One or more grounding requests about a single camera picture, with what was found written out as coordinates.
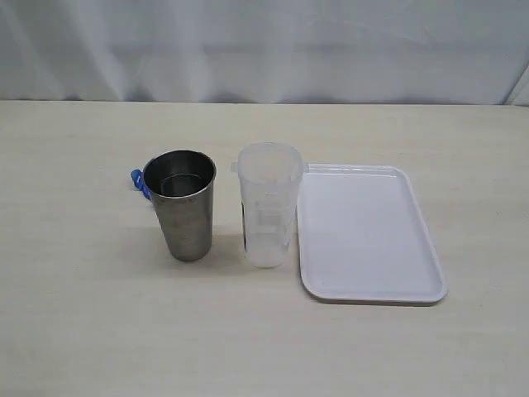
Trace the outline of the clear plastic container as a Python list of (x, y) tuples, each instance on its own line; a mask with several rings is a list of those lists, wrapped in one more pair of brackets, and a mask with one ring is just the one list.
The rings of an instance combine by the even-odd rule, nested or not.
[(252, 265), (285, 262), (305, 170), (298, 150), (277, 142), (250, 144), (231, 164), (240, 182), (245, 257)]

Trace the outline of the stainless steel cup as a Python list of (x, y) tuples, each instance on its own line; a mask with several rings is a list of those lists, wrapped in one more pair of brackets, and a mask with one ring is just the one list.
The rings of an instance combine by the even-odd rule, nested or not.
[(212, 247), (214, 181), (217, 167), (206, 154), (176, 150), (158, 155), (143, 169), (170, 254), (197, 261)]

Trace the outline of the blue container lid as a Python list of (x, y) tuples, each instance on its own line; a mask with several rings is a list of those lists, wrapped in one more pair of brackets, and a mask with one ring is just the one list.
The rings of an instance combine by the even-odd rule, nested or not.
[(143, 172), (139, 169), (134, 169), (132, 172), (131, 172), (131, 179), (132, 179), (132, 182), (134, 184), (134, 187), (138, 190), (138, 191), (141, 191), (141, 193), (143, 194), (143, 196), (151, 201), (151, 198), (150, 198), (150, 191), (149, 189), (146, 187), (145, 185), (145, 181), (144, 181), (144, 176), (143, 176)]

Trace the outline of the white plastic tray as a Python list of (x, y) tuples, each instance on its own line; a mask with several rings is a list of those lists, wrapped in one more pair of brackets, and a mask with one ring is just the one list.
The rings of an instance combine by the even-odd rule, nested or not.
[(393, 166), (307, 164), (298, 252), (303, 287), (323, 302), (433, 305), (447, 295), (410, 179)]

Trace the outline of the white backdrop curtain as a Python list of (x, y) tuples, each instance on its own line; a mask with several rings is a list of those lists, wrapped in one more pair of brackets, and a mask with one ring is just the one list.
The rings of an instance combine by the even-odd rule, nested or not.
[(4, 99), (527, 105), (525, 1), (4, 1)]

